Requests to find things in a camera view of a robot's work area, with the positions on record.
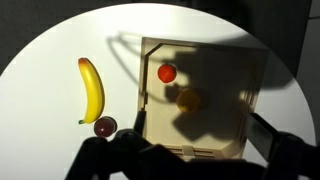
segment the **red ball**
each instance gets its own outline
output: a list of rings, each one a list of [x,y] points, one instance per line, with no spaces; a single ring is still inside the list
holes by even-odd
[[[172,82],[176,76],[176,68],[170,64],[163,64],[158,69],[158,77],[163,83]]]
[[[94,133],[99,137],[109,137],[117,130],[117,122],[109,116],[99,118],[94,124]]]

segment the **round table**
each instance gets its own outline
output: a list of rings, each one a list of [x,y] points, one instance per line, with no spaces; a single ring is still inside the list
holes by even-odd
[[[267,49],[223,19],[178,6],[119,5],[68,19],[28,44],[0,78],[0,179],[63,179],[81,143],[94,136],[92,124],[77,124],[86,110],[80,57],[91,59],[105,82],[103,115],[114,117],[118,129],[133,127],[144,36]],[[305,97],[273,53],[255,112],[315,144]],[[244,158],[266,164],[249,141]]]

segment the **banana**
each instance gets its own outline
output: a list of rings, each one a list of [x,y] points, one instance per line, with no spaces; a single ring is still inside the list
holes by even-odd
[[[87,111],[79,124],[90,124],[96,121],[104,108],[104,90],[100,76],[94,65],[87,58],[78,60],[79,69],[87,91]]]

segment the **wooden box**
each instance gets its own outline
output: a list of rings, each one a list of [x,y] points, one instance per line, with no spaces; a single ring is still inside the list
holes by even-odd
[[[143,136],[185,160],[241,158],[246,115],[254,111],[267,50],[143,38],[138,110],[147,112]],[[177,69],[163,83],[158,68]],[[182,113],[176,98],[184,88],[201,97],[194,113]]]

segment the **banana stem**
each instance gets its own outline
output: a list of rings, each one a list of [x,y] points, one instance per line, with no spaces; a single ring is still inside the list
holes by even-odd
[[[84,124],[85,122],[84,122],[84,120],[79,120],[78,123],[79,123],[79,124]]]

